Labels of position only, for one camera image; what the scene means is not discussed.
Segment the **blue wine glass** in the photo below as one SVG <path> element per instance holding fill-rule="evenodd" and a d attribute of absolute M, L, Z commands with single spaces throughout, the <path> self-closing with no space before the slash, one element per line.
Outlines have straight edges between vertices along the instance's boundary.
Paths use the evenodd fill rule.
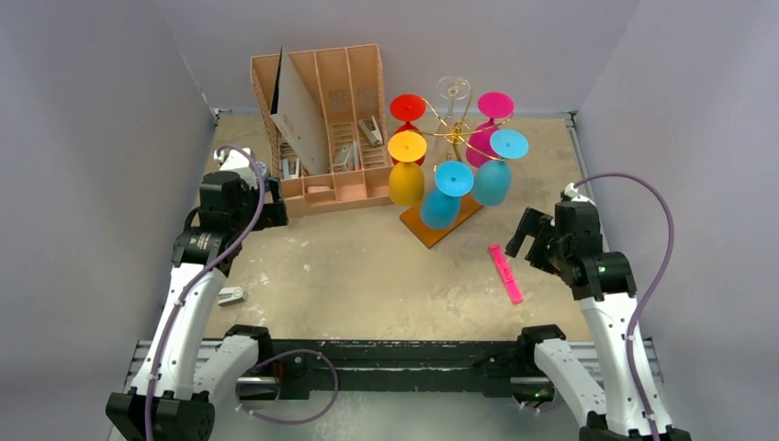
<path fill-rule="evenodd" d="M 435 169 L 435 188 L 427 194 L 420 218 L 434 230 L 452 226 L 460 212 L 460 198 L 473 188 L 473 174 L 467 165 L 446 161 Z"/>
<path fill-rule="evenodd" d="M 520 132 L 501 129 L 490 136 L 490 146 L 503 159 L 518 159 L 530 149 L 527 138 Z M 479 168 L 473 183 L 472 196 L 485 207 L 496 207 L 506 199 L 511 187 L 512 173 L 506 161 L 490 160 Z"/>

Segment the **wine glass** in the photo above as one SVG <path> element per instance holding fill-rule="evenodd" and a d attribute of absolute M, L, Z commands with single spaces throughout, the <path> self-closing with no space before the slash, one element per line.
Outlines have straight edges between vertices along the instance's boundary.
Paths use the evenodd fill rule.
<path fill-rule="evenodd" d="M 437 88 L 438 88 L 438 94 L 446 98 L 447 100 L 449 100 L 448 103 L 449 108 L 448 111 L 446 112 L 446 115 L 443 117 L 443 120 L 446 121 L 446 124 L 448 124 L 450 128 L 453 128 L 454 123 L 456 121 L 455 101 L 458 101 L 470 95 L 470 84 L 468 80 L 460 76 L 445 76 L 444 78 L 438 80 Z M 444 125 L 443 122 L 438 124 L 438 130 L 436 131 L 436 133 L 445 134 L 451 132 L 452 130 L 449 129 L 446 125 Z M 448 149 L 450 145 L 452 144 L 446 140 L 446 137 L 436 136 L 435 144 L 433 147 L 434 157 L 438 157 L 439 155 L 441 155 L 441 153 L 443 153 L 446 149 Z"/>
<path fill-rule="evenodd" d="M 416 204 L 424 197 L 424 174 L 415 161 L 424 156 L 427 142 L 419 133 L 402 131 L 389 138 L 387 150 L 398 161 L 389 172 L 389 198 L 398 205 Z"/>
<path fill-rule="evenodd" d="M 420 207 L 422 222 L 434 230 L 452 226 L 460 212 L 460 198 L 473 188 L 473 173 L 459 161 L 446 161 L 435 170 L 433 188 Z"/>
<path fill-rule="evenodd" d="M 497 156 L 498 153 L 490 147 L 490 137 L 499 129 L 495 125 L 495 120 L 506 118 L 514 113 L 514 102 L 506 94 L 488 92 L 479 98 L 478 106 L 479 111 L 489 120 L 480 124 L 474 130 L 476 133 L 470 135 L 469 144 L 489 156 Z M 479 152 L 475 152 L 473 149 L 468 149 L 465 153 L 468 162 L 476 168 L 481 167 L 490 160 L 490 157 L 487 155 L 479 154 Z"/>
<path fill-rule="evenodd" d="M 412 124 L 412 121 L 421 118 L 422 115 L 424 115 L 424 110 L 424 100 L 417 95 L 404 94 L 395 97 L 395 99 L 392 100 L 392 103 L 389 104 L 389 113 L 391 113 L 395 119 L 405 121 L 402 126 L 395 130 L 395 133 L 406 130 L 419 131 L 419 129 Z M 392 163 L 397 164 L 398 160 L 392 158 Z M 424 163 L 424 155 L 416 160 L 416 163 L 422 165 Z"/>
<path fill-rule="evenodd" d="M 504 160 L 519 159 L 525 156 L 530 148 L 525 135 L 510 129 L 495 131 L 490 136 L 490 146 Z M 476 172 L 471 196 L 483 206 L 501 205 L 509 192 L 512 173 L 509 164 L 504 160 L 489 160 Z"/>

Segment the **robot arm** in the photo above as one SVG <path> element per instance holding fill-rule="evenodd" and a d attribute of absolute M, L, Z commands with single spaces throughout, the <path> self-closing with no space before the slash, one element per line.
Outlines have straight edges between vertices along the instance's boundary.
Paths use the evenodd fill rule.
<path fill-rule="evenodd" d="M 605 391 L 571 355 L 559 330 L 557 334 L 523 330 L 534 345 L 534 363 L 572 409 L 581 426 L 580 440 L 651 439 L 650 418 L 663 440 L 689 440 L 687 432 L 672 427 L 651 376 L 638 327 L 633 337 L 635 360 L 653 415 L 645 414 L 630 375 L 627 325 L 638 303 L 629 262 L 621 253 L 603 251 L 600 220 L 590 199 L 573 185 L 566 187 L 562 198 L 555 207 L 555 218 L 527 209 L 506 253 L 516 257 L 524 238 L 534 237 L 525 259 L 531 266 L 559 276 L 571 288 L 593 334 Z"/>
<path fill-rule="evenodd" d="M 162 343 L 164 324 L 178 307 L 159 359 L 152 398 L 153 430 L 158 440 L 208 439 L 214 424 L 214 405 L 234 391 L 237 378 L 268 356 L 261 349 L 270 339 L 266 328 L 235 326 L 216 353 L 209 356 L 209 361 L 195 369 L 211 309 L 230 274 L 233 259 L 241 251 L 240 246 L 203 276 L 183 303 L 179 300 L 182 290 L 205 265 L 235 242 L 260 200 L 248 159 L 231 151 L 218 160 L 219 172 L 203 177 L 199 190 L 201 205 L 187 216 L 184 230 L 175 240 L 171 284 L 149 352 L 154 354 Z M 278 180 L 265 175 L 263 178 L 273 199 L 264 204 L 255 231 L 288 223 Z M 198 226 L 192 226 L 195 214 L 199 217 Z M 108 399 L 106 414 L 126 439 L 145 437 L 143 406 L 151 372 L 149 357 L 129 389 L 112 393 Z"/>

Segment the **wooden rack base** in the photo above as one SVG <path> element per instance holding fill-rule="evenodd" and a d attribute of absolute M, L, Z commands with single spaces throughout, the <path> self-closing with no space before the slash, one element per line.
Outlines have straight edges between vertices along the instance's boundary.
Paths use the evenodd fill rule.
<path fill-rule="evenodd" d="M 462 197 L 460 200 L 460 212 L 455 219 L 455 223 L 445 230 L 434 230 L 425 225 L 419 214 L 421 207 L 422 202 L 405 210 L 401 214 L 401 222 L 412 231 L 416 238 L 419 239 L 427 249 L 430 249 L 433 248 L 436 243 L 441 242 L 449 233 L 453 232 L 455 228 L 459 227 L 462 222 L 473 216 L 473 213 L 479 211 L 482 205 L 474 200 L 470 194 Z"/>

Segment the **gray wall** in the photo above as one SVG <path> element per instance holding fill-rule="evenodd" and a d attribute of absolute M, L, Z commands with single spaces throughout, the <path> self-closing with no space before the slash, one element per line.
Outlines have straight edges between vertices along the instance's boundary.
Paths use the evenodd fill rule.
<path fill-rule="evenodd" d="M 642 323 L 693 439 L 776 439 L 779 3 L 644 0 L 581 109 L 591 174 L 646 177 L 677 227 Z M 646 288 L 665 221 L 630 182 L 594 186 L 609 243 Z"/>
<path fill-rule="evenodd" d="M 212 132 L 153 0 L 0 1 L 0 427 L 105 439 Z"/>
<path fill-rule="evenodd" d="M 388 102 L 444 75 L 525 111 L 577 109 L 638 0 L 158 0 L 209 103 L 257 111 L 249 58 L 378 43 Z"/>

